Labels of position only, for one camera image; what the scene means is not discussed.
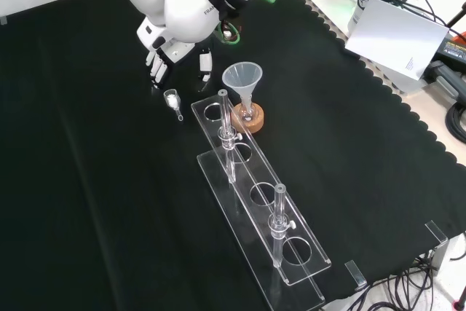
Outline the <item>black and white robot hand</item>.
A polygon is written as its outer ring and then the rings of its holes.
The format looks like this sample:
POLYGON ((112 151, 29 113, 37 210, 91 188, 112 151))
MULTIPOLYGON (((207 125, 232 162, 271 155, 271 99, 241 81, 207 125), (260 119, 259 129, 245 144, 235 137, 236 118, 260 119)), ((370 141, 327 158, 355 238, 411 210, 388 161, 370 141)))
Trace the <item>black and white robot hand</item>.
POLYGON ((139 41, 148 50, 146 66, 149 68, 149 77, 154 88, 164 87, 168 77, 175 66, 181 64, 185 57, 189 56, 194 49, 199 52, 200 80, 208 82, 213 70, 213 59, 208 39, 197 42, 183 42, 169 37, 161 24, 153 24, 151 18, 145 18, 136 31, 139 41))

